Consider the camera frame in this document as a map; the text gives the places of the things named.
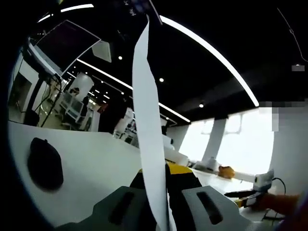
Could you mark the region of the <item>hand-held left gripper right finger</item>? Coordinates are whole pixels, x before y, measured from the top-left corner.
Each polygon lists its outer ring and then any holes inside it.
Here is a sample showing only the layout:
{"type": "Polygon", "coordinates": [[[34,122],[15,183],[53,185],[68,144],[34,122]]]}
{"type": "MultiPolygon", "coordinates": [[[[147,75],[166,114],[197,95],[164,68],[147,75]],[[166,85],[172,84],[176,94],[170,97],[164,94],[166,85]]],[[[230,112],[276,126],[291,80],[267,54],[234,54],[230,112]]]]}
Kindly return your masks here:
{"type": "Polygon", "coordinates": [[[166,164],[167,191],[179,231],[248,231],[252,222],[235,202],[211,186],[202,186],[187,167],[166,164]]]}

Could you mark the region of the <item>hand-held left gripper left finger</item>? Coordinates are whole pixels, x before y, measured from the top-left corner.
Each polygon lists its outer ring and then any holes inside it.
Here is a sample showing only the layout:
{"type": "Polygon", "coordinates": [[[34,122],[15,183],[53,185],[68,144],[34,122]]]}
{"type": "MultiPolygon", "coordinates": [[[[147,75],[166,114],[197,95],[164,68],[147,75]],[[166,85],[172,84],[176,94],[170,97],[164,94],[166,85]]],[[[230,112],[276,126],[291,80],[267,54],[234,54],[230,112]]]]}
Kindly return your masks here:
{"type": "Polygon", "coordinates": [[[119,187],[95,204],[89,217],[80,222],[66,223],[55,230],[155,231],[156,221],[148,202],[142,170],[128,187],[119,187]]]}

